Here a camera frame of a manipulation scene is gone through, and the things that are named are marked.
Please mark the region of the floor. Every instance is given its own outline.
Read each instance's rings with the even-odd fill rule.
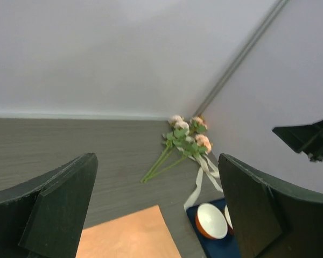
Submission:
[[[163,121],[0,119],[0,190],[24,182],[86,152],[99,169],[85,227],[159,205],[182,257],[205,257],[183,203],[198,165],[186,160],[147,184],[139,181],[162,151]],[[170,161],[178,158],[178,153]],[[222,197],[204,178],[198,203]]]

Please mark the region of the bowl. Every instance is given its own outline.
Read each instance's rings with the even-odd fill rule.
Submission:
[[[228,224],[228,233],[233,235],[234,231],[233,231],[232,221],[231,221],[230,213],[228,212],[227,205],[224,208],[224,216]]]
[[[210,203],[203,203],[196,212],[195,224],[200,233],[209,239],[223,239],[228,232],[228,224],[222,212]]]

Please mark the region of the orange paper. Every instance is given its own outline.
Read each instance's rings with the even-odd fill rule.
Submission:
[[[76,258],[180,258],[159,206],[82,231]]]

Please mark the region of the wall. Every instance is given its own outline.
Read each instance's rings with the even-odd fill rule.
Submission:
[[[190,116],[274,1],[0,1],[0,116]]]
[[[323,0],[290,1],[204,115],[215,155],[323,192],[323,163],[271,131],[323,118]]]

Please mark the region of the blue cloth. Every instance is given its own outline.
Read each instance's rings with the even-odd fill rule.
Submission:
[[[209,203],[213,204],[221,211],[223,211],[223,209],[226,206],[225,199],[218,199]],[[195,215],[198,210],[198,207],[198,205],[190,207],[187,210],[187,215],[201,243],[201,246],[205,251],[206,256],[208,258],[241,258],[238,244],[234,236],[228,234],[224,239],[211,240],[201,235],[201,233],[196,228],[195,224]]]

